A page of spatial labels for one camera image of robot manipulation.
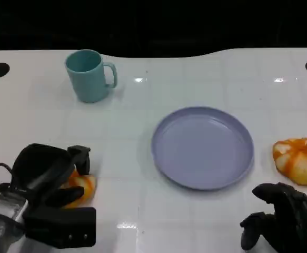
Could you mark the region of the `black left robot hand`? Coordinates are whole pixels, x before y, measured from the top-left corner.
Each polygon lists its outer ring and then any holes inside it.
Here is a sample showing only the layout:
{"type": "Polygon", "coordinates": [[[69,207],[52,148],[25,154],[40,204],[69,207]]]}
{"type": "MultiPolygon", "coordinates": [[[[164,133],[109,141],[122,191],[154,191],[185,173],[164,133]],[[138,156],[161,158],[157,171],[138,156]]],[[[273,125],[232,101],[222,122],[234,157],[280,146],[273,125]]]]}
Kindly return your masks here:
{"type": "Polygon", "coordinates": [[[96,178],[90,174],[90,148],[61,149],[33,143],[25,147],[12,168],[11,189],[30,205],[76,208],[94,195],[96,178]]]}

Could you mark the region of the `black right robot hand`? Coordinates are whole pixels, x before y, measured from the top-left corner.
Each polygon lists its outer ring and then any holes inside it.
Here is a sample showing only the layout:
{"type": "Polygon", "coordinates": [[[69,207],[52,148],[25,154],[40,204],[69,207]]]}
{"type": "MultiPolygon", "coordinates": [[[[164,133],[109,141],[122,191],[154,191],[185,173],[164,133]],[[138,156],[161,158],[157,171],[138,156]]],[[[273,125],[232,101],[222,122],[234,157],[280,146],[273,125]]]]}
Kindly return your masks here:
{"type": "Polygon", "coordinates": [[[241,248],[251,250],[260,236],[276,252],[307,252],[307,195],[284,183],[262,183],[252,193],[274,205],[274,214],[256,212],[240,226],[241,248]]]}

